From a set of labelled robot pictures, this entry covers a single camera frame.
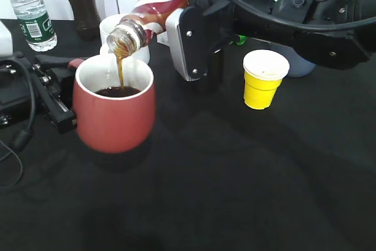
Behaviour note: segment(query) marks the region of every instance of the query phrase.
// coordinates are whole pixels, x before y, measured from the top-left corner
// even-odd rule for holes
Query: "water bottle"
[[[31,49],[43,52],[58,44],[43,0],[11,0],[11,4]]]

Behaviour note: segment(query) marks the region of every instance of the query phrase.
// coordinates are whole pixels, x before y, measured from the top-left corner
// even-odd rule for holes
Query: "bottle label with green text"
[[[52,22],[49,19],[47,12],[36,19],[18,19],[18,21],[28,42],[45,42],[51,39],[55,34],[55,30],[53,29]]]

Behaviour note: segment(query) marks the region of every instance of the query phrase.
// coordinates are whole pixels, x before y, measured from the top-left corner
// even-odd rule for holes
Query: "glass bottle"
[[[172,12],[188,6],[188,0],[139,0],[108,36],[110,50],[124,58],[130,56],[166,30]]]

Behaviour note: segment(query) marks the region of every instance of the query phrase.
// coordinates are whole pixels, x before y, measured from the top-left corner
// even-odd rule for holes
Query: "pouring liquid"
[[[123,76],[123,59],[121,56],[116,56],[117,71],[119,72],[120,88],[125,91],[124,76]]]
[[[114,53],[116,56],[117,71],[119,72],[120,88],[122,91],[125,91],[123,60],[129,56],[129,52],[125,45],[119,44],[119,47],[115,49]]]

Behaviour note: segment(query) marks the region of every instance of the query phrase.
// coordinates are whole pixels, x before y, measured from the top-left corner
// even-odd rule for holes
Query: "blue container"
[[[278,52],[279,54],[286,57],[290,63],[290,71],[288,72],[289,77],[301,78],[302,76],[307,76],[316,67],[315,64],[302,58],[295,50],[288,46],[283,46],[275,43],[271,43],[271,50]]]

